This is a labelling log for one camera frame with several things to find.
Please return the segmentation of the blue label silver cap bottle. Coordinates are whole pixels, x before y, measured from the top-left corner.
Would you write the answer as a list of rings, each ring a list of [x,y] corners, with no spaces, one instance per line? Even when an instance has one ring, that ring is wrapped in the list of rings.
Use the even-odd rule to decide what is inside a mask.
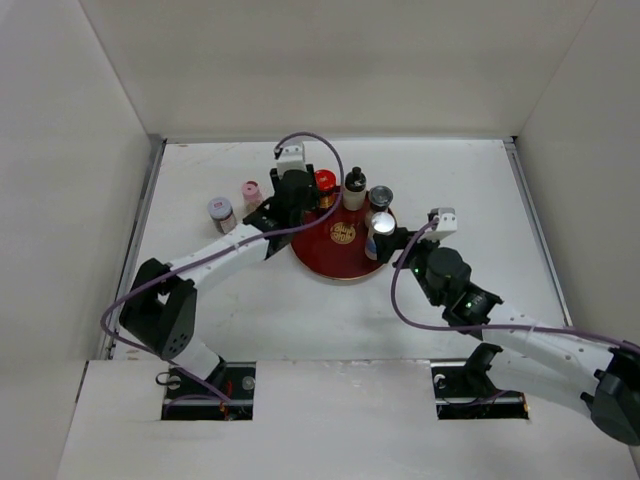
[[[376,246],[375,236],[389,236],[394,233],[395,228],[396,220],[392,214],[377,212],[372,215],[365,242],[365,255],[367,258],[372,261],[378,260],[378,247]]]

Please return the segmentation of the red lid sauce jar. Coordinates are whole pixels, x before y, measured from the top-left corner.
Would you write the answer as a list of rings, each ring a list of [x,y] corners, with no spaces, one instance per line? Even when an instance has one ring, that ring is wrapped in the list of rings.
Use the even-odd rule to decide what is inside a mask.
[[[316,187],[318,190],[318,208],[322,211],[329,210],[335,203],[336,176],[328,169],[319,169],[314,172]]]

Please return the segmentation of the clear cap pepper grinder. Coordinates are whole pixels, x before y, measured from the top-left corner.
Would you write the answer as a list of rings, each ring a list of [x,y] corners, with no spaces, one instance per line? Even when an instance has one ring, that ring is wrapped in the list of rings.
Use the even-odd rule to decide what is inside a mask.
[[[370,210],[373,212],[385,212],[393,201],[393,191],[385,185],[372,187],[368,193]]]

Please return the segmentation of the black knob salt grinder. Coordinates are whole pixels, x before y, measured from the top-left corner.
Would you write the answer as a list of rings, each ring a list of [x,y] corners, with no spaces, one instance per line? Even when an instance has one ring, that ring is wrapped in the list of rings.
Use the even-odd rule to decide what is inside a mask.
[[[344,181],[342,202],[345,209],[358,211],[362,208],[366,197],[366,185],[366,175],[359,166],[354,166]]]

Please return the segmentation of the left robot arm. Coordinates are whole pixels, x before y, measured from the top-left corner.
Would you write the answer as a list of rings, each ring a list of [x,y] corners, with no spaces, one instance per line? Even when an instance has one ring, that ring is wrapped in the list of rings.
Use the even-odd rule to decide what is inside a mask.
[[[294,238],[288,230],[300,227],[317,205],[313,169],[286,171],[271,197],[212,244],[169,263],[145,261],[132,288],[161,281],[124,302],[120,326],[151,353],[188,372],[200,397],[216,397],[224,387],[226,362],[196,335],[198,300],[288,246]]]

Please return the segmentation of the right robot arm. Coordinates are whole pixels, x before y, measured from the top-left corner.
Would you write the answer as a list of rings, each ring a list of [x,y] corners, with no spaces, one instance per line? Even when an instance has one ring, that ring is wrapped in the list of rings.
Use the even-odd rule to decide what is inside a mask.
[[[588,418],[625,445],[639,443],[639,347],[575,328],[554,328],[471,280],[454,249],[429,239],[435,225],[376,234],[378,259],[407,269],[429,303],[441,308],[442,332],[470,335],[479,346],[464,366],[464,384],[483,396],[494,390],[532,394]]]

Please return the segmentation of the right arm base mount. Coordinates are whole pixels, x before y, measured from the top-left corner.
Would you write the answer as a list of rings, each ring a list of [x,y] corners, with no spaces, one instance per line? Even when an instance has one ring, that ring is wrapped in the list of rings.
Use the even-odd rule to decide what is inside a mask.
[[[480,344],[466,360],[431,363],[431,377],[439,420],[528,420],[525,396],[501,390],[487,372],[502,348]]]

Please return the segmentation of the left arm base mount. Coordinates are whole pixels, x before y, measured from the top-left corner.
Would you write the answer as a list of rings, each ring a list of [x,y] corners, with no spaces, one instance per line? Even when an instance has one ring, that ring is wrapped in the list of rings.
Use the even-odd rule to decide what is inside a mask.
[[[176,367],[156,375],[163,388],[163,421],[251,421],[254,411],[257,367],[251,363],[228,363],[208,380],[225,399]]]

